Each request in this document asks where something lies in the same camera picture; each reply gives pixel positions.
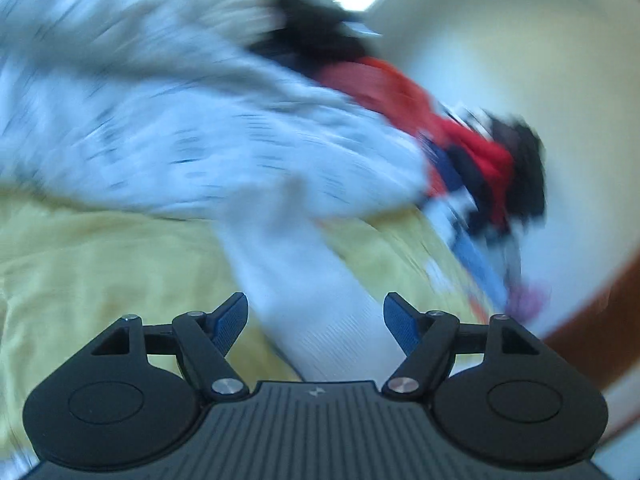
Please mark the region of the white knitted sweater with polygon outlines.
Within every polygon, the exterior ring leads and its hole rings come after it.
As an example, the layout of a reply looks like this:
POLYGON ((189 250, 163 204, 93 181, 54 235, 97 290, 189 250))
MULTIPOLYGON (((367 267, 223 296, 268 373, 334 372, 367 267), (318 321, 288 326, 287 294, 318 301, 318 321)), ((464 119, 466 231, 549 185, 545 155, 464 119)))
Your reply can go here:
POLYGON ((1 0, 1 181, 216 224, 268 338, 307 380, 404 355, 318 229, 412 205, 415 140, 247 45, 270 0, 1 0))

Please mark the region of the pile of dark clothes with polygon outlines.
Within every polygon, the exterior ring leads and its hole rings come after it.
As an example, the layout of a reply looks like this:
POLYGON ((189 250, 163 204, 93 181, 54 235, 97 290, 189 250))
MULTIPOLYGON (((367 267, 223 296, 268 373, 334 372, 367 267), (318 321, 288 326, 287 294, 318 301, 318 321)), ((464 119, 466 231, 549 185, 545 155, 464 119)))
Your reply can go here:
POLYGON ((544 216, 542 143, 526 122, 484 112, 463 120, 441 110, 422 87, 373 56, 366 45, 372 30, 335 3, 276 0, 276 9, 281 24, 253 51, 350 96, 415 138, 427 159, 425 197, 468 192, 471 234, 488 226, 506 232, 510 220, 544 216))

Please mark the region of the pink plastic bag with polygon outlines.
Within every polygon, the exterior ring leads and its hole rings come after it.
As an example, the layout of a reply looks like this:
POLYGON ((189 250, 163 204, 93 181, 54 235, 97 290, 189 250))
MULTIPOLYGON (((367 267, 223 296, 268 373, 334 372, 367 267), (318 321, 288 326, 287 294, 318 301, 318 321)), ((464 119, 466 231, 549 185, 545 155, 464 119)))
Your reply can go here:
POLYGON ((519 323, 533 321, 548 306, 550 294, 539 285, 517 284, 509 288, 506 314, 519 323))

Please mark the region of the light blue knitted garment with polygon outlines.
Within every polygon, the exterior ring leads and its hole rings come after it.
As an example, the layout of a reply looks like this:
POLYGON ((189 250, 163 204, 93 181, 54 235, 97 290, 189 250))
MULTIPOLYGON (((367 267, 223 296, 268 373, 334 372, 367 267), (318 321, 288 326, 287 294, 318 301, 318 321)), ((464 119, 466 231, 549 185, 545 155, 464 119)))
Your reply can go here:
POLYGON ((489 260, 470 237, 468 222, 475 204, 469 196, 457 198, 432 198, 423 208, 437 235, 469 272, 478 288, 484 292, 497 312, 506 310, 508 291, 503 279, 498 277, 489 260))

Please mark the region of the yellow cartoon bed sheet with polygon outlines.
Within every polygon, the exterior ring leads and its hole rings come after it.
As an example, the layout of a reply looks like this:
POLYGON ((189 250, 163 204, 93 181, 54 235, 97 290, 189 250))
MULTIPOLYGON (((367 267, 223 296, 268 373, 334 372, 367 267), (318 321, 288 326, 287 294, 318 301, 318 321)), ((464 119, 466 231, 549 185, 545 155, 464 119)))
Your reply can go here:
MULTIPOLYGON (((495 308, 430 222, 414 209, 323 227, 328 245, 376 299, 398 292, 417 309, 483 323, 495 308)), ((151 324, 208 311, 236 291, 202 222, 88 211, 1 194, 1 474, 36 458, 22 424, 28 394, 111 322, 151 324)))

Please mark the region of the brown wooden door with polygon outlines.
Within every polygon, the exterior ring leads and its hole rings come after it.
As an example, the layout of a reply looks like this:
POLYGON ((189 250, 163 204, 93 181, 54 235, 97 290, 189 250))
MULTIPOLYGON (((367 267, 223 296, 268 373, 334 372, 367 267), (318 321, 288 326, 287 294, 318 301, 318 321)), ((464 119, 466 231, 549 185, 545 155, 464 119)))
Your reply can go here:
POLYGON ((544 342, 605 395, 611 441, 639 420, 639 257, 544 342))

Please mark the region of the red jacket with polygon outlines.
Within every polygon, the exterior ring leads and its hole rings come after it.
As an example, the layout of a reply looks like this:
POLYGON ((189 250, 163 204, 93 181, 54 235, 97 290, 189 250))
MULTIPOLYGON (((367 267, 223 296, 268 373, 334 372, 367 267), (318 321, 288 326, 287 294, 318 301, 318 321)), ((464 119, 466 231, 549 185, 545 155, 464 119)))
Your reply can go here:
POLYGON ((514 176, 514 160, 506 148, 437 114, 435 101, 422 87, 378 58, 332 63, 322 67, 316 78, 418 140, 426 136, 439 148, 465 151, 488 185, 489 221, 506 224, 506 191, 514 176))

